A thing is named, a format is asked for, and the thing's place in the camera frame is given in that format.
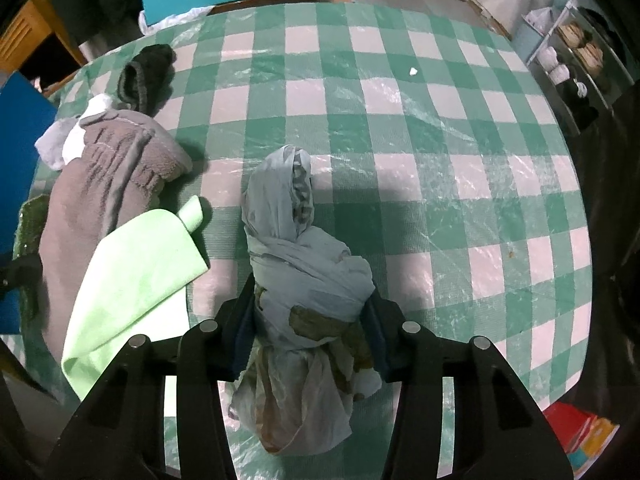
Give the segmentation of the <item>light blue-grey cloth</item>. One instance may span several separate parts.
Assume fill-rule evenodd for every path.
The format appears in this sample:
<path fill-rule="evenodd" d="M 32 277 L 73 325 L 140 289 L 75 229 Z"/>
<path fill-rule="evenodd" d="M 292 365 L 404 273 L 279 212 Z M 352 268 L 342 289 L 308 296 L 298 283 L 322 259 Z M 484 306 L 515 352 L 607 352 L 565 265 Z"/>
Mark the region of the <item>light blue-grey cloth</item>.
<path fill-rule="evenodd" d="M 252 172 L 242 198 L 257 341 L 229 414 L 270 454 L 317 455 L 352 433 L 356 402 L 381 389 L 359 315 L 370 264 L 314 225 L 311 160 L 285 145 Z"/>

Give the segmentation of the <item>light green cloth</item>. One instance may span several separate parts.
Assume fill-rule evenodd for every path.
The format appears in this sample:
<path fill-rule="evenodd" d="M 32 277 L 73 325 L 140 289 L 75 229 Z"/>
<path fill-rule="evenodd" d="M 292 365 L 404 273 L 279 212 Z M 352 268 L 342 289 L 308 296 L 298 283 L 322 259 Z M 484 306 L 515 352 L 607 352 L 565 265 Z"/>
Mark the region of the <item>light green cloth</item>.
<path fill-rule="evenodd" d="M 186 285 L 208 270 L 192 233 L 204 219 L 198 196 L 175 214 L 152 209 L 99 242 L 67 327 L 62 371 L 85 399 L 133 336 L 158 341 L 189 329 Z"/>

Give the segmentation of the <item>white sock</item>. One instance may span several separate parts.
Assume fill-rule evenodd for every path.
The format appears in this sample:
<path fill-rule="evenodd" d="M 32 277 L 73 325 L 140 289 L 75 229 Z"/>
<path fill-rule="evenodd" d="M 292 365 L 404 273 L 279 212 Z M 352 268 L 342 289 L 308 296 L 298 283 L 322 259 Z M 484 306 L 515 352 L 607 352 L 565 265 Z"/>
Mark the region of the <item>white sock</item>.
<path fill-rule="evenodd" d="M 35 142 L 41 161 L 54 171 L 62 170 L 81 156 L 85 148 L 85 129 L 80 122 L 114 108 L 114 99 L 106 93 L 93 96 L 79 116 L 56 120 Z"/>

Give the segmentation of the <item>blue-edged cardboard box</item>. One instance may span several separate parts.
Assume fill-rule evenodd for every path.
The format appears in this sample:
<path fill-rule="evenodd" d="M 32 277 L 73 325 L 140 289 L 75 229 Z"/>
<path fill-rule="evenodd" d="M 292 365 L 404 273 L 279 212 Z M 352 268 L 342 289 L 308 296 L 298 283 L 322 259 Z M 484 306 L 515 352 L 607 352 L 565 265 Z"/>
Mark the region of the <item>blue-edged cardboard box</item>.
<path fill-rule="evenodd" d="M 36 140 L 54 121 L 55 107 L 20 73 L 1 84 L 1 333 L 21 331 L 18 288 L 32 277 L 35 262 L 14 258 L 18 213 L 29 196 L 39 155 Z"/>

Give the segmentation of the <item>green white checkered tablecloth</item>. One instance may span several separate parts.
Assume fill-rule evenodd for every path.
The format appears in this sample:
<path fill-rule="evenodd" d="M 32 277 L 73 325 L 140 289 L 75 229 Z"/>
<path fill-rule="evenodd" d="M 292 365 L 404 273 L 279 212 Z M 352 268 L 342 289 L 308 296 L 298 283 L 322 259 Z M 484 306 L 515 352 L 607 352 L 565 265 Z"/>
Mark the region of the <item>green white checkered tablecloth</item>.
<path fill-rule="evenodd" d="M 369 261 L 408 318 L 491 339 L 542 408 L 576 384 L 591 313 L 584 205 L 562 132 L 506 38 L 387 6 L 236 10 L 97 58 L 56 94 L 58 114 L 113 93 L 150 44 L 175 51 L 156 119 L 193 160 L 164 207 L 210 205 L 192 322 L 244 285 L 246 181 L 291 144 L 311 158 L 316 225 Z"/>

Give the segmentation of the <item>dark green towel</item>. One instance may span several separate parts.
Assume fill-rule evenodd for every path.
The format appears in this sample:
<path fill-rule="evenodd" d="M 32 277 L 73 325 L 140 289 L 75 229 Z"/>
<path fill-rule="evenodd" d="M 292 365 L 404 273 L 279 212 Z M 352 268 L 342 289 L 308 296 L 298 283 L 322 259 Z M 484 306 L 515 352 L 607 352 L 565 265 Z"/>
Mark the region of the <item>dark green towel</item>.
<path fill-rule="evenodd" d="M 17 229 L 14 237 L 13 257 L 27 258 L 34 263 L 38 257 L 40 238 L 47 221 L 50 196 L 42 194 L 26 200 L 18 213 Z M 18 288 L 18 305 L 20 306 L 21 329 L 24 330 L 38 314 L 38 284 L 41 269 L 32 265 L 32 277 L 25 285 Z"/>

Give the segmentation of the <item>red book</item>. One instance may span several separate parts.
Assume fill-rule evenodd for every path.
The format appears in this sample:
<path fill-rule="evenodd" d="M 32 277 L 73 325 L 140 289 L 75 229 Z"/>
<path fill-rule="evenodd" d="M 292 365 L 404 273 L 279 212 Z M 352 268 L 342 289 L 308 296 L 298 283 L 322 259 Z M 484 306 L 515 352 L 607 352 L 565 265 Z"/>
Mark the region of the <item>red book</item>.
<path fill-rule="evenodd" d="M 558 437 L 575 479 L 584 476 L 620 429 L 607 418 L 560 401 L 549 405 L 544 410 L 544 417 Z"/>

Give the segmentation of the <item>black rolled sock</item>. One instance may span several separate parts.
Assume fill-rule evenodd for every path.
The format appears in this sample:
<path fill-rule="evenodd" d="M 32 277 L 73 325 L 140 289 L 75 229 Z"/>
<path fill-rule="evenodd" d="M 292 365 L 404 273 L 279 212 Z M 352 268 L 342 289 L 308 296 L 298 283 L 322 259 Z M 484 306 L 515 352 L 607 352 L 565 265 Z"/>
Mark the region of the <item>black rolled sock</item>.
<path fill-rule="evenodd" d="M 169 44 L 144 47 L 119 75 L 119 101 L 130 110 L 153 116 L 169 96 L 175 57 Z"/>

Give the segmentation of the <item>white plastic bag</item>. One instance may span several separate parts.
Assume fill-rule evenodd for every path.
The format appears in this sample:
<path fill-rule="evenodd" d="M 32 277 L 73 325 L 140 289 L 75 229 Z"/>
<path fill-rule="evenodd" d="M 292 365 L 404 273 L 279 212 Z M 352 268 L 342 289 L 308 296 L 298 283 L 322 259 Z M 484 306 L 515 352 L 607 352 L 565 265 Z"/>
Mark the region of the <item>white plastic bag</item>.
<path fill-rule="evenodd" d="M 162 18 L 154 24 L 150 24 L 146 20 L 145 10 L 142 10 L 138 16 L 138 26 L 143 36 L 151 36 L 160 30 L 168 29 L 172 26 L 191 23 L 208 15 L 213 10 L 214 6 L 197 6 L 184 13 L 168 15 L 166 18 Z"/>

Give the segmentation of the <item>white shoe rack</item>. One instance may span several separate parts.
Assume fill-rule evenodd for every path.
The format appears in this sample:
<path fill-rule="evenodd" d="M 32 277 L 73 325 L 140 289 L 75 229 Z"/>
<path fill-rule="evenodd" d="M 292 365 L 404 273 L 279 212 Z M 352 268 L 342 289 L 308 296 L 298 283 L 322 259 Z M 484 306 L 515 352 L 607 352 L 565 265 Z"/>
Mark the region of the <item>white shoe rack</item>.
<path fill-rule="evenodd" d="M 637 81 L 620 34 L 591 0 L 553 0 L 528 11 L 513 45 L 568 136 L 611 110 Z"/>

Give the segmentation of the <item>orange wooden cabinet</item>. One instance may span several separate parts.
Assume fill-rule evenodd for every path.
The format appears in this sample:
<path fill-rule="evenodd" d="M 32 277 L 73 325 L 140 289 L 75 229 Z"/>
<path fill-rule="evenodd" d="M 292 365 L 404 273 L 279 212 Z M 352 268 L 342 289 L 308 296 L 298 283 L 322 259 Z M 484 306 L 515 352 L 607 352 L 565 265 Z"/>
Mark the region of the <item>orange wooden cabinet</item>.
<path fill-rule="evenodd" d="M 1 69 L 9 74 L 18 70 L 50 36 L 55 36 L 79 66 L 87 64 L 53 1 L 27 0 L 1 36 Z"/>

